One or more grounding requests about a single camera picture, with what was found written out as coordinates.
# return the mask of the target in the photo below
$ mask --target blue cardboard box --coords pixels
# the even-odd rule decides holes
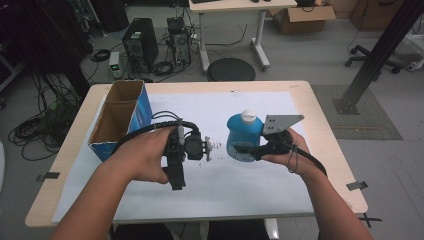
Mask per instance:
[[[152,109],[143,81],[119,80],[112,85],[88,145],[105,161],[127,133],[151,124]]]

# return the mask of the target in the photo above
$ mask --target spray bottle cap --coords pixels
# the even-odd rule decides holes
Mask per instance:
[[[244,110],[241,113],[241,121],[244,124],[252,124],[256,120],[256,112],[254,110]]]

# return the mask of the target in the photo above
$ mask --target gray floor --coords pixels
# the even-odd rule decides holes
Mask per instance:
[[[168,9],[157,9],[167,16]],[[143,8],[130,8],[129,18],[146,16]],[[157,26],[156,36],[160,38],[164,29]],[[244,25],[208,28],[209,43],[229,43],[238,40]],[[231,48],[209,47],[211,61],[222,57],[238,57],[251,63],[256,70],[257,81],[262,80],[306,80],[311,84],[349,85],[361,63],[344,66],[349,57],[347,47],[352,43],[372,48],[380,32],[358,32],[349,20],[328,21],[323,32],[314,34],[280,35],[271,21],[266,21],[263,46],[272,64],[262,72],[258,59],[251,49],[249,38],[255,34],[255,26],[248,25],[243,41]],[[111,48],[120,43],[122,33],[107,37],[93,35],[95,49]],[[160,48],[159,60],[166,49]],[[395,59],[409,64],[416,56],[407,47],[402,47]],[[85,59],[82,68],[88,75],[96,64]],[[0,195],[0,236],[1,239],[47,239],[52,229],[32,229],[25,226],[25,217],[42,183],[37,182],[39,174],[49,170],[54,157],[37,162],[28,162],[21,157],[21,148],[7,140],[11,129],[37,113],[34,84],[29,73],[23,73],[13,81],[3,94],[8,106],[0,110],[0,140],[6,154],[6,170]],[[148,76],[154,81],[163,77]],[[106,63],[100,64],[93,77],[96,83],[112,81]],[[186,71],[164,82],[207,81],[200,71],[199,62]],[[372,222],[370,229],[376,239],[424,239],[424,69],[415,72],[401,71],[398,75],[384,68],[379,80],[370,86],[373,94],[402,135],[402,141],[338,140],[346,159],[358,181],[365,181],[369,187],[363,190],[368,202],[368,216],[381,218],[383,222]],[[43,147],[36,143],[28,153],[34,156],[45,154]],[[281,239],[316,239],[317,226],[312,217],[278,219]],[[172,225],[178,234],[182,224]],[[198,223],[188,223],[183,239],[199,239]]]

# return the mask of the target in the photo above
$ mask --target table leg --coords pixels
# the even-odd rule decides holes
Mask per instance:
[[[205,29],[203,26],[204,13],[199,13],[199,26],[200,26],[200,60],[202,61],[203,73],[206,75],[209,68],[208,52],[206,51],[205,44]]]
[[[256,53],[259,55],[259,59],[261,60],[262,71],[265,71],[266,68],[269,68],[271,66],[261,46],[262,30],[264,28],[265,14],[266,14],[266,10],[261,10],[259,12],[258,29],[256,30],[256,38],[252,38],[252,45],[255,48]]]

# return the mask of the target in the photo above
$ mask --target white paper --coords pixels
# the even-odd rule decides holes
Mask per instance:
[[[212,161],[206,162],[205,157],[201,161],[186,160],[183,166],[187,186],[180,191],[172,191],[169,184],[131,182],[115,220],[196,220],[313,213],[299,176],[289,173],[284,166],[265,161],[233,160],[225,148],[229,133],[227,120],[245,109],[255,110],[262,121],[267,114],[301,114],[296,111],[290,93],[149,94],[149,100],[153,113],[172,111],[184,121],[195,123],[203,139],[210,137],[214,146]],[[70,170],[53,222],[60,221],[100,164],[87,145],[94,122]],[[301,122],[293,128],[304,134]]]

